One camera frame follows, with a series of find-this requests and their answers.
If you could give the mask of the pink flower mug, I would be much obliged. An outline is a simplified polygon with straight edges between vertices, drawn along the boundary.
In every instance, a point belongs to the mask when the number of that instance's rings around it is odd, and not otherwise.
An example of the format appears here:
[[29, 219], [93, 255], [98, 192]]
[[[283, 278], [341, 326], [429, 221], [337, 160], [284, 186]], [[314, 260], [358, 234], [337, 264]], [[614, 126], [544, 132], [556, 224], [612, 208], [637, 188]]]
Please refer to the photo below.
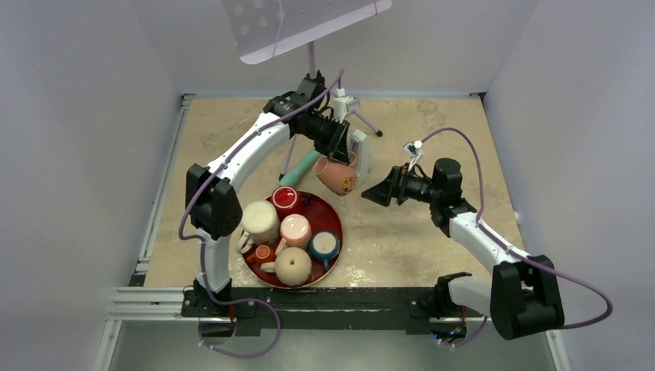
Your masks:
[[358, 173], [353, 165], [344, 165], [321, 156], [313, 167], [320, 182], [338, 196], [346, 196], [358, 183]]

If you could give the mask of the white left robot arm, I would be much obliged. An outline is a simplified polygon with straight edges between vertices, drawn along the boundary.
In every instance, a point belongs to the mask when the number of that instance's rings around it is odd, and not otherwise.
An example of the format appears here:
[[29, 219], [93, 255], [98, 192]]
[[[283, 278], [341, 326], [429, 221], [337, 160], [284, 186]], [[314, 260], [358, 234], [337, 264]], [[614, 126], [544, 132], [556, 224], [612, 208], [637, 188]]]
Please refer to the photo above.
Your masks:
[[223, 155], [207, 166], [194, 164], [188, 170], [178, 236], [199, 240], [197, 280], [205, 289], [200, 305], [210, 315], [223, 315], [235, 304], [229, 293], [230, 237], [243, 215], [237, 194], [253, 171], [295, 135], [312, 140], [315, 150], [328, 159], [349, 164], [349, 125], [318, 111], [340, 82], [340, 77], [331, 83], [325, 83], [321, 75], [305, 77], [297, 91], [268, 100], [251, 128]]

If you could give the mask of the blue striped mug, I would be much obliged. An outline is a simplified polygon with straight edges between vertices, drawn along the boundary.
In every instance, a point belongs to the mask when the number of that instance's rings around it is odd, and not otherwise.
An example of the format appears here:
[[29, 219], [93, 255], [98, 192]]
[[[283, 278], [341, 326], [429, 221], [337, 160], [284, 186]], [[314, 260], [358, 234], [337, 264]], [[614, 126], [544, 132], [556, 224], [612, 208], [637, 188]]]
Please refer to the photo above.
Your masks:
[[326, 271], [330, 269], [330, 261], [336, 258], [340, 250], [340, 240], [328, 231], [316, 233], [309, 243], [311, 255], [323, 264]]

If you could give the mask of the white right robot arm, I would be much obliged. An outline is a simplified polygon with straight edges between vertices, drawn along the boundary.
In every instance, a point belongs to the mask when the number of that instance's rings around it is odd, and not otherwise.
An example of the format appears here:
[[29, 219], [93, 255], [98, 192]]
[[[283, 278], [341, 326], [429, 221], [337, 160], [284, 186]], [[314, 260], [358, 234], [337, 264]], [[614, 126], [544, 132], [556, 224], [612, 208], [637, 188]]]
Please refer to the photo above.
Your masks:
[[394, 166], [384, 180], [361, 194], [384, 207], [409, 199], [427, 204], [433, 224], [490, 272], [489, 283], [468, 272], [439, 277], [432, 294], [419, 305], [436, 317], [470, 308], [489, 318], [506, 340], [561, 328], [565, 314], [551, 260], [531, 256], [493, 231], [462, 196], [462, 181], [460, 163], [440, 158], [431, 176], [407, 164]]

